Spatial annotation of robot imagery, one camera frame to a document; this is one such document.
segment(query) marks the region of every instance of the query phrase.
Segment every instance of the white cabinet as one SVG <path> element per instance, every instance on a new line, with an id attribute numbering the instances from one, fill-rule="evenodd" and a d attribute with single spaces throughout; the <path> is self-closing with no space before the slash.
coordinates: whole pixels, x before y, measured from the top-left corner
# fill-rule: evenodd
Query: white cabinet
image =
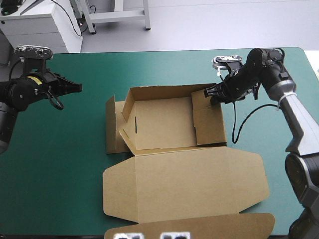
<path id="1" fill-rule="evenodd" d="M 62 8 L 51 0 L 45 0 L 20 16 L 34 0 L 26 0 L 17 12 L 0 15 L 0 29 L 13 47 L 19 44 L 49 47 L 53 53 L 78 53 L 83 38 L 77 36 Z M 80 34 L 71 4 L 57 0 L 70 15 L 75 30 Z"/>

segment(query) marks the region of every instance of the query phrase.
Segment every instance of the white floor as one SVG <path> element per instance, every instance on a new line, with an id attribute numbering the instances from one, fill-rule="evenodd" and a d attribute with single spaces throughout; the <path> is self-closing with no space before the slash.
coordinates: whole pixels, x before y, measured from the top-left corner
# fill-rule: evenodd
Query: white floor
<path id="1" fill-rule="evenodd" d="M 89 0 L 97 12 L 111 1 Z M 300 47 L 318 73 L 319 0 L 149 0 L 151 31 L 143 21 L 97 24 L 82 52 L 174 51 Z M 125 10 L 142 0 L 124 0 Z"/>

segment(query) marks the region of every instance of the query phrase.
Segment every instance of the white drawer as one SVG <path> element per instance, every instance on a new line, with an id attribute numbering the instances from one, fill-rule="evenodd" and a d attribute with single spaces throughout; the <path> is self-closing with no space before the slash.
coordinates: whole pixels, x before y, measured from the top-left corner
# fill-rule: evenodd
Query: white drawer
<path id="1" fill-rule="evenodd" d="M 13 47 L 20 44 L 45 47 L 65 47 L 64 41 L 59 33 L 10 35 L 7 36 L 7 38 Z"/>
<path id="2" fill-rule="evenodd" d="M 59 32 L 51 17 L 1 20 L 0 28 L 6 36 Z"/>

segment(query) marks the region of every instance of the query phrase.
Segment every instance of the cardboard box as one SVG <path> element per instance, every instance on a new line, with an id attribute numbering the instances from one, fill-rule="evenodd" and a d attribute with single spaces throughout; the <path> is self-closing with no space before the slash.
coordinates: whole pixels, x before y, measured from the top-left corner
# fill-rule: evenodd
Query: cardboard box
<path id="1" fill-rule="evenodd" d="M 268 197 L 262 158 L 225 147 L 209 86 L 135 87 L 124 104 L 107 102 L 108 152 L 126 144 L 134 154 L 103 173 L 107 215 L 139 223 L 225 215 Z"/>
<path id="2" fill-rule="evenodd" d="M 122 138 L 138 154 L 226 145 L 221 106 L 211 106 L 203 95 L 209 86 L 134 87 L 124 104 L 110 98 L 106 103 L 107 153 L 123 152 Z"/>
<path id="3" fill-rule="evenodd" d="M 146 239 L 159 239 L 162 232 L 190 232 L 192 239 L 267 239 L 274 228 L 271 214 L 236 214 L 137 224 L 108 230 L 104 238 L 116 233 L 143 233 Z"/>

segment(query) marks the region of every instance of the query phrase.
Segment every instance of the box lid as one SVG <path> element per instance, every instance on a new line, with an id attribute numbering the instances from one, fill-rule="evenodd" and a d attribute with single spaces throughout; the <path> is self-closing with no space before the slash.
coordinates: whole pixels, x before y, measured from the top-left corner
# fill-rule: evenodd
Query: box lid
<path id="1" fill-rule="evenodd" d="M 113 239 L 117 233 L 143 233 L 146 239 L 159 239 L 163 232 L 190 232 L 193 239 L 267 239 L 274 225 L 275 218 L 268 213 L 232 214 L 114 228 L 104 239 Z"/>
<path id="2" fill-rule="evenodd" d="M 103 173 L 104 212 L 139 223 L 238 213 L 268 195 L 262 158 L 228 147 L 139 155 Z"/>

